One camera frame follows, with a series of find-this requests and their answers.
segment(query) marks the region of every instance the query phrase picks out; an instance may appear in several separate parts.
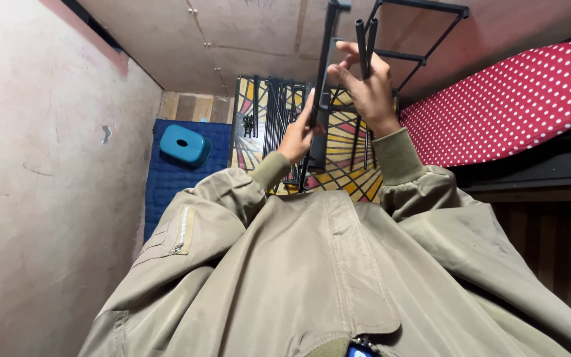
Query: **polka dot fabric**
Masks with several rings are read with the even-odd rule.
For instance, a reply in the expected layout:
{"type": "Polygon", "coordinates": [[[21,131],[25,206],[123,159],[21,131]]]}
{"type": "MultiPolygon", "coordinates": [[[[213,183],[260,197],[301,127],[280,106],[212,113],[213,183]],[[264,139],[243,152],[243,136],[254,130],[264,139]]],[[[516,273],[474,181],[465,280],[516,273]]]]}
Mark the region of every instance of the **polka dot fabric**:
{"type": "Polygon", "coordinates": [[[505,158],[571,128],[571,42],[526,51],[402,110],[425,165],[505,158]]]}

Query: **white painted wall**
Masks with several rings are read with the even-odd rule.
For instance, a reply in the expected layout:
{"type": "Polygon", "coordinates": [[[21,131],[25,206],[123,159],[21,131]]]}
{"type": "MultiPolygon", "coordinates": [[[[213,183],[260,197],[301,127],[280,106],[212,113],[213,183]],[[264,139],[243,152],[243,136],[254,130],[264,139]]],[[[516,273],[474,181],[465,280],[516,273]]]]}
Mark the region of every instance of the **white painted wall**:
{"type": "Polygon", "coordinates": [[[131,264],[161,95],[38,1],[0,0],[0,356],[78,352],[131,264]]]}

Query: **blue mattress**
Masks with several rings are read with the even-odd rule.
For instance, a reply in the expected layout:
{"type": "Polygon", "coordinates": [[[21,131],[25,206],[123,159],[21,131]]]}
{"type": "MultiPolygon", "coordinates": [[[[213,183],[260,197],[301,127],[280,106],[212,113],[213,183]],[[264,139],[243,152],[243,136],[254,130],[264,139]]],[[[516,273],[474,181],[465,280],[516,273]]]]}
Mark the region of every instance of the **blue mattress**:
{"type": "Polygon", "coordinates": [[[155,120],[154,143],[145,194],[145,242],[151,237],[164,210],[177,192],[194,187],[203,178],[228,166],[231,129],[230,124],[155,120]],[[172,124],[183,126],[210,139],[212,151],[206,165],[193,168],[160,150],[160,139],[164,130],[172,124]]]}

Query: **jacket sleeve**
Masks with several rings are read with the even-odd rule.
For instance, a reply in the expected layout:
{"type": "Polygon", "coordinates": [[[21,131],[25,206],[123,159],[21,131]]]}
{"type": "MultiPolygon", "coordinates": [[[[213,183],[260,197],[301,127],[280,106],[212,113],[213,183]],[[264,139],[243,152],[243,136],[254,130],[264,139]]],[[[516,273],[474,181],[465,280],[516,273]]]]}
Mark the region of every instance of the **jacket sleeve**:
{"type": "Polygon", "coordinates": [[[406,128],[375,140],[374,147],[383,173],[381,204],[397,222],[438,208],[481,204],[457,189],[452,172],[422,165],[406,128]]]}
{"type": "Polygon", "coordinates": [[[179,322],[174,319],[181,318],[213,271],[209,262],[242,236],[263,207],[267,188],[289,169],[287,159],[273,153],[253,176],[228,168],[178,192],[94,320],[79,355],[130,350],[144,356],[160,349],[179,322]]]}

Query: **teal plastic stool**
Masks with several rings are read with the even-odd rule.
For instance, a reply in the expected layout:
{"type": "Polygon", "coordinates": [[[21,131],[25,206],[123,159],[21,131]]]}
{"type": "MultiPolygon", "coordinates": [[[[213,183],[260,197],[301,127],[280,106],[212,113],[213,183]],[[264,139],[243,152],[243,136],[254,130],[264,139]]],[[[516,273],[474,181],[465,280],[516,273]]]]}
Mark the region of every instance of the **teal plastic stool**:
{"type": "Polygon", "coordinates": [[[212,142],[193,130],[180,125],[169,125],[160,140],[160,150],[188,165],[200,168],[208,160],[212,142]]]}

